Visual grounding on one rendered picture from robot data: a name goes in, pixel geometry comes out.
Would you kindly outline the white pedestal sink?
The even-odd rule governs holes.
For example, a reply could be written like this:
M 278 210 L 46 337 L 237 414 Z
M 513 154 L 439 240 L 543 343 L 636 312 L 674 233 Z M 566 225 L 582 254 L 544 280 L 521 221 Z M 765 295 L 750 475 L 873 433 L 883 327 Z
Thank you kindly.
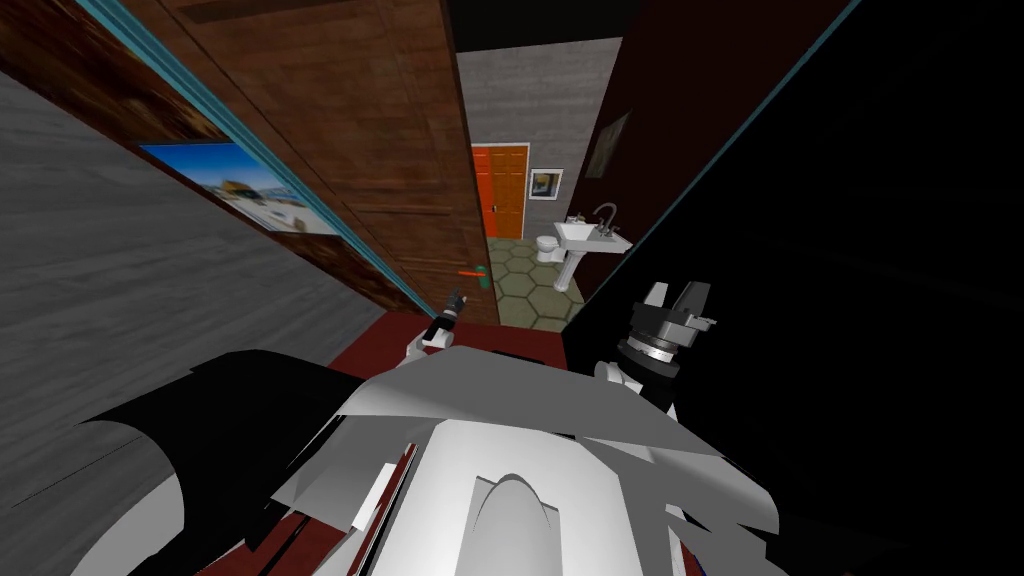
M 603 219 L 598 224 L 588 223 L 579 217 L 554 224 L 562 256 L 562 268 L 556 278 L 553 288 L 557 292 L 566 292 L 572 275 L 582 260 L 589 253 L 621 255 L 629 251 L 633 244 L 617 233 L 615 227 L 606 224 Z

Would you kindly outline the brown wooden door leaf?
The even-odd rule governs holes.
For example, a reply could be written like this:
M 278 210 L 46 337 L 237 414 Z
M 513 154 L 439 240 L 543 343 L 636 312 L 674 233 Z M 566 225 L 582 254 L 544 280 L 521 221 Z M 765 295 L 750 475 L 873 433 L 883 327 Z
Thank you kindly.
M 412 292 L 499 321 L 446 0 L 156 0 L 255 131 Z

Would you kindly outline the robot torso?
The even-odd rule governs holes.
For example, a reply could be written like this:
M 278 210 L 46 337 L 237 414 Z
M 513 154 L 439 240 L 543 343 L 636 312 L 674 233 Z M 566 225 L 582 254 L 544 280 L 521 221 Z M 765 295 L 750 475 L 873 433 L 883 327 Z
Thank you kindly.
M 412 448 L 368 576 L 787 576 L 768 492 L 626 384 L 457 346 L 359 385 L 276 499 L 340 530 Z

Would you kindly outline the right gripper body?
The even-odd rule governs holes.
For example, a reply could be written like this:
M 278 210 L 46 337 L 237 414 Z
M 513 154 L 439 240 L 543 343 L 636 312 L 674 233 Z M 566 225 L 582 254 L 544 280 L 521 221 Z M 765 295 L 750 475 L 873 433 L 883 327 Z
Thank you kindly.
M 706 332 L 716 320 L 682 311 L 635 303 L 630 320 L 630 337 L 650 346 L 689 348 L 699 333 Z

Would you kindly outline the orange panelled door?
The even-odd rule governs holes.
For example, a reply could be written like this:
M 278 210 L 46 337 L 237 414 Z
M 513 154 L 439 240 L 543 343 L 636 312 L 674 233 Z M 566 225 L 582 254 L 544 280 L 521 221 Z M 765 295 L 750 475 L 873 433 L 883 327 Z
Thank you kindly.
M 473 143 L 476 184 L 487 238 L 521 239 L 528 181 L 528 143 Z

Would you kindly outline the blue landscape wall picture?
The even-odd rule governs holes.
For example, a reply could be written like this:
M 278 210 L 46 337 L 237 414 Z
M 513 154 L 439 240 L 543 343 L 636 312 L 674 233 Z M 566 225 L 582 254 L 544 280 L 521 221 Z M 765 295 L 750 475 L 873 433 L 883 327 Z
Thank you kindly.
M 268 231 L 338 234 L 238 143 L 142 143 L 140 149 Z

